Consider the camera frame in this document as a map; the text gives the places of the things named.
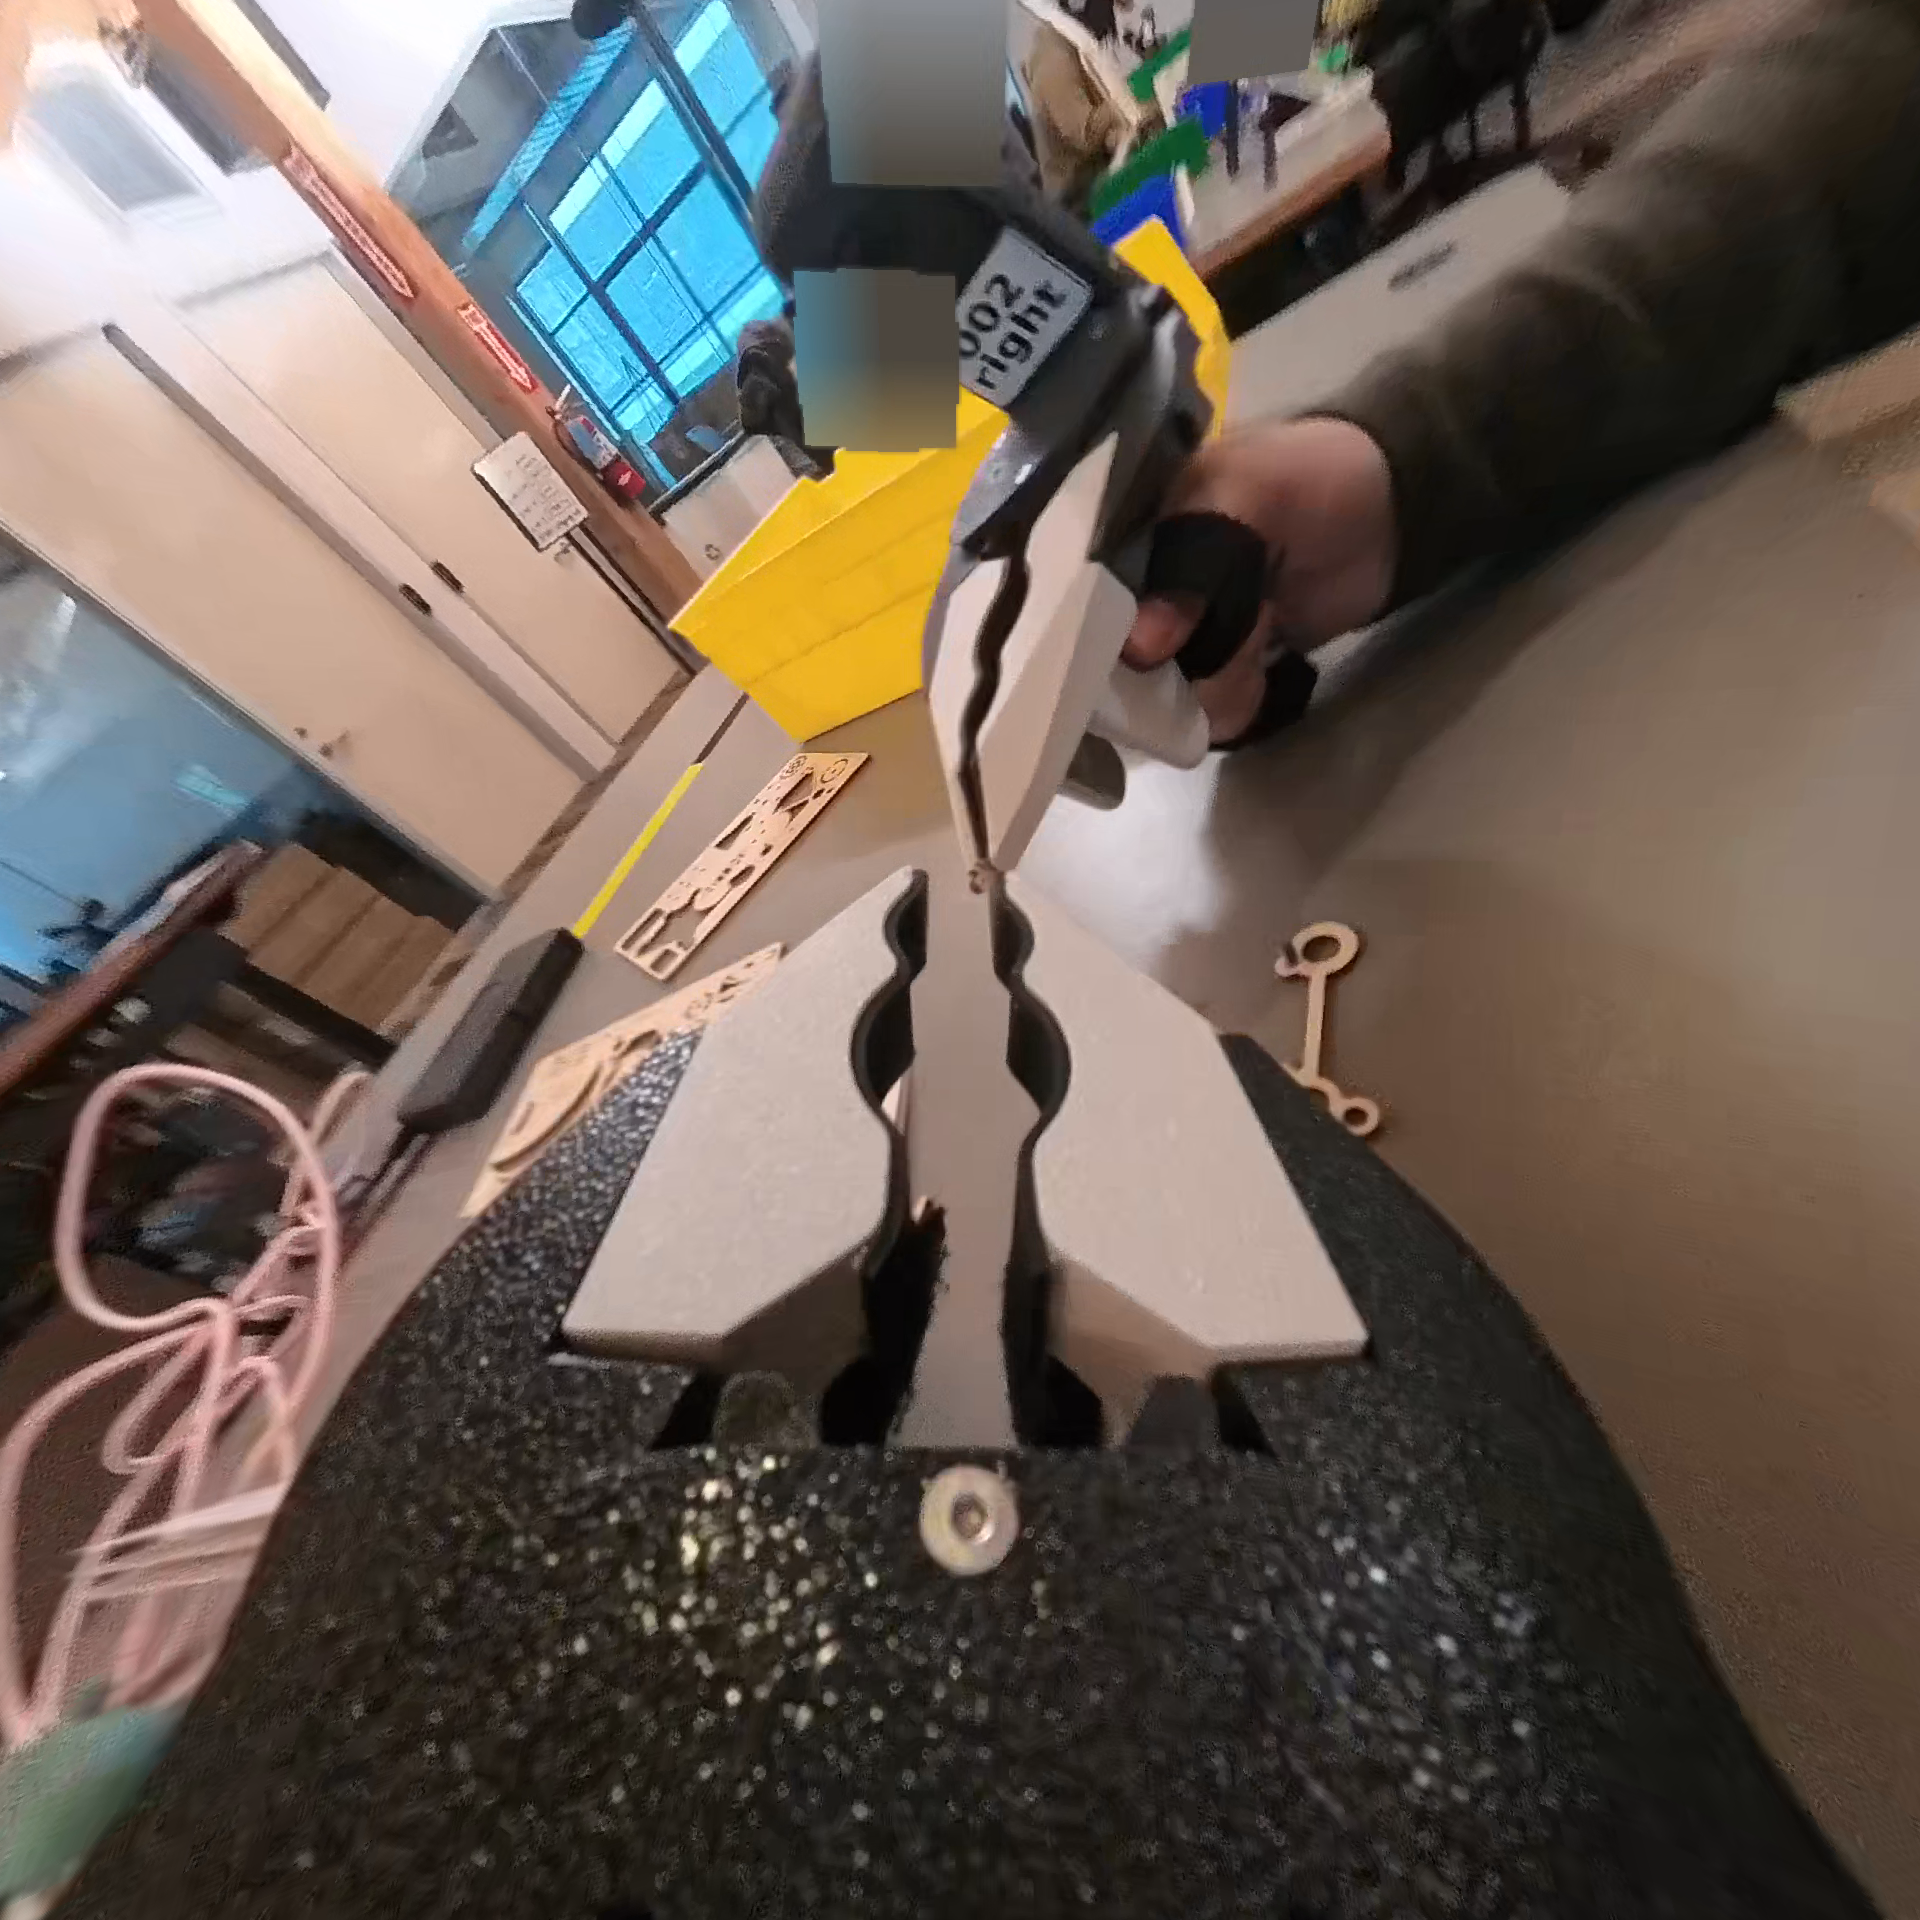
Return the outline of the black rectangular power bank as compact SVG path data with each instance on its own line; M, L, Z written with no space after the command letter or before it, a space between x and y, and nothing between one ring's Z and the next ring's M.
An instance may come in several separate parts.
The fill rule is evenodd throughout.
M398 1107L400 1139L443 1135L486 1115L584 955L550 929L499 957Z

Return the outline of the blue storage bins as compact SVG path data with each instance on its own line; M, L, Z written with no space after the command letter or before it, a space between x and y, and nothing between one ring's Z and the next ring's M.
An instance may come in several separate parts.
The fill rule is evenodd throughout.
M1175 242L1192 223L1192 187L1208 174L1237 178L1245 119L1245 82L1186 86L1158 133L1135 142L1099 178L1088 203L1088 227L1108 247L1158 221Z

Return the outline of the person's right hand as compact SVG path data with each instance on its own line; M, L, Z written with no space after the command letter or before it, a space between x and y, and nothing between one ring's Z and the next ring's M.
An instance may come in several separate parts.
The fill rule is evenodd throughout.
M1267 419L1214 438L1163 499L1163 522L1215 515L1263 549L1258 621L1237 657L1192 686L1208 741L1222 750L1258 730L1267 684L1284 657L1370 627L1395 582L1398 524L1391 473L1355 423Z

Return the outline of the white waste bin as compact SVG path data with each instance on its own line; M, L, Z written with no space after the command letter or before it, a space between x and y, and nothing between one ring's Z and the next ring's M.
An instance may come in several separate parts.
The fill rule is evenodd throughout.
M743 436L716 450L653 506L701 581L711 579L780 506L798 476L776 438Z

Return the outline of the person's right forearm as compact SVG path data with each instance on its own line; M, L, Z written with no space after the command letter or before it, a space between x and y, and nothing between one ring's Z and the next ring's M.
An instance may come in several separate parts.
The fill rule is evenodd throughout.
M1327 399L1382 453L1388 605L1762 423L1918 311L1918 6L1736 46L1547 237Z

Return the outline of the green cloth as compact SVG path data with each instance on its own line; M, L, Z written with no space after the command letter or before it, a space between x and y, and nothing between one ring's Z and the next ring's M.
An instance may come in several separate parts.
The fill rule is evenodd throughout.
M3 1757L3 1916L46 1916L175 1737L167 1703L64 1719Z

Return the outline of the yellow plastic bin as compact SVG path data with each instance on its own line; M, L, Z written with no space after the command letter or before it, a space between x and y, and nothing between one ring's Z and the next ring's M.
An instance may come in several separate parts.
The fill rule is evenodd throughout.
M938 358L951 276L802 275L800 394L829 426L876 426L832 476L798 479L675 618L675 630L794 741L922 689L922 638L952 516L1006 415Z

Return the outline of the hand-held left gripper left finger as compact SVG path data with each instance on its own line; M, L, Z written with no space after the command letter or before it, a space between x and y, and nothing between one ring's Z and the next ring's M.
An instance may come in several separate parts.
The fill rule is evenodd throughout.
M773 1373L800 1397L871 1346L904 1222L885 1107L917 1055L927 877L899 868L700 1033L565 1317L575 1353Z

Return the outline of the red fire extinguisher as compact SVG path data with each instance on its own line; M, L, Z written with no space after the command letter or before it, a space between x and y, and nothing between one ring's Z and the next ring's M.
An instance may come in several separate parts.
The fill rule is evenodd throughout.
M559 443L592 473L604 491L623 506L640 506L645 500L645 473L634 467L626 450L610 436L571 383L550 399L549 413Z

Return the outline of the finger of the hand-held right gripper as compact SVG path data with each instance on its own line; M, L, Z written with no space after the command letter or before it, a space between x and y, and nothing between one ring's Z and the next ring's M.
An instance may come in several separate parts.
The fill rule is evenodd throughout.
M1002 563L949 563L924 630L924 691L932 750L963 858L981 858L967 794L967 715L978 686L978 636L1002 595Z
M1117 435L1099 438L1035 516L1012 573L1014 609L997 615L971 724L976 863L1012 873L1034 842L1108 686L1131 595L1092 557Z

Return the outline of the wooden cut-out part sheet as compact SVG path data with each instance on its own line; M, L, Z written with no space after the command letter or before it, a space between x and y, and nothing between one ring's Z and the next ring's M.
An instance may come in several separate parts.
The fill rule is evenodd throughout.
M680 993L541 1055L476 1173L462 1220L488 1211L554 1142L588 1119L661 1046L706 1030L734 1003L752 996L782 959L783 943L760 946Z
M626 929L615 955L653 982L678 977L868 762L866 753L788 759Z

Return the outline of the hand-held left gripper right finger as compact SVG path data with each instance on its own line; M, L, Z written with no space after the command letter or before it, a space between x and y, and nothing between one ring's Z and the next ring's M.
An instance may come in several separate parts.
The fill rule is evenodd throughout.
M995 971L1035 1118L1006 1306L1029 1375L1094 1394L1355 1361L1370 1335L1214 1026L1007 881Z

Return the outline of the white wall notice sheet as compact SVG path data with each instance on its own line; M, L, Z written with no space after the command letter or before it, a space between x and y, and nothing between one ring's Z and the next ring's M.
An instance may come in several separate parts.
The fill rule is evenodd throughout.
M536 554L554 551L588 525L584 503L523 429L484 450L470 476Z

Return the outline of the yellow tape strip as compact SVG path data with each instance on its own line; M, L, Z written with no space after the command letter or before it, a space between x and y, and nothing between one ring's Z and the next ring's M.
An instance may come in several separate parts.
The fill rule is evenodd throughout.
M671 821L675 812L678 809L678 805L684 803L687 790L700 780L700 775L704 771L704 764L706 764L704 756L695 759L678 775L678 780L671 781L671 786L664 788L661 803L655 805L653 814L647 819L645 827L640 827L636 833L636 837L630 839L630 844L626 846L626 850L621 852L621 858L613 867L610 876L606 876L599 883L592 898L584 903L580 915L570 925L570 938L575 943L580 943L580 946L588 943L588 940L592 938L599 921L608 915L610 906L621 893L621 890L628 885L628 881L634 877L638 863L645 859L652 844L658 839L661 830Z

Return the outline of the stack of cardboard boxes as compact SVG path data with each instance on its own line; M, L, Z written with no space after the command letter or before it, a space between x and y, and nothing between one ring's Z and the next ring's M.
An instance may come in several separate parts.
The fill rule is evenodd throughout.
M391 1038L454 933L320 852L275 850L216 931L254 971Z

